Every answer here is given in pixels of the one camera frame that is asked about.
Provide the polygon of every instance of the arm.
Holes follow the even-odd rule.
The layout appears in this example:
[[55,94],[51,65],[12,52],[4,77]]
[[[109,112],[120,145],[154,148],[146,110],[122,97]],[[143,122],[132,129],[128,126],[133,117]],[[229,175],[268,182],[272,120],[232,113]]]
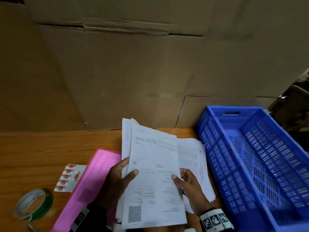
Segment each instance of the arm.
[[128,163],[129,157],[111,167],[98,196],[79,213],[70,232],[110,231],[106,227],[106,211],[117,204],[122,193],[138,174],[135,169],[124,178],[121,177],[122,169]]
[[234,226],[222,209],[215,208],[205,197],[195,175],[189,169],[180,169],[181,180],[175,174],[172,179],[178,188],[182,188],[195,215],[200,218],[203,232],[234,231]]

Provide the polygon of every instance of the blue basket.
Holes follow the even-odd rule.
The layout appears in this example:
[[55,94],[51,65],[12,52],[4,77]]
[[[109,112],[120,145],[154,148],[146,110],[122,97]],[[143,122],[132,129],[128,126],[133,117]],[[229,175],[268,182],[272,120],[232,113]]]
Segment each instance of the blue basket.
[[309,156],[261,107],[207,106],[195,131],[236,230],[309,230]]

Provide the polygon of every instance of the crate bottom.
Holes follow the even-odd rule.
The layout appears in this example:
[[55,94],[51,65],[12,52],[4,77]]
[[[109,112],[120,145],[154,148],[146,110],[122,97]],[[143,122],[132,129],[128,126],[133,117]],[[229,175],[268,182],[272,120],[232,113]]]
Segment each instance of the crate bottom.
[[260,191],[261,199],[266,203],[276,222],[280,225],[301,220],[297,209],[287,198],[285,192],[268,171],[254,148],[239,130],[225,130],[239,156],[244,162],[253,182]]

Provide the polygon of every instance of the tape roll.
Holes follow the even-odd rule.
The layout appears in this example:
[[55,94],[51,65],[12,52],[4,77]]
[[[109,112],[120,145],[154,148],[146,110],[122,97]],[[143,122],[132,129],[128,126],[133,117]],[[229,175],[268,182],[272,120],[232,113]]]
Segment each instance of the tape roll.
[[52,203],[53,198],[50,193],[42,189],[35,189],[18,200],[14,208],[14,215],[20,220],[33,221],[43,217],[52,207]]

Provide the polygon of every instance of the barcode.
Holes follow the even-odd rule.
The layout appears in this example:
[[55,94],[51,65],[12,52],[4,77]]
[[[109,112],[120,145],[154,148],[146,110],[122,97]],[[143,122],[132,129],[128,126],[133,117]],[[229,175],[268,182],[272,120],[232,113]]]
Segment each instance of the barcode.
[[129,223],[141,222],[141,206],[129,206]]

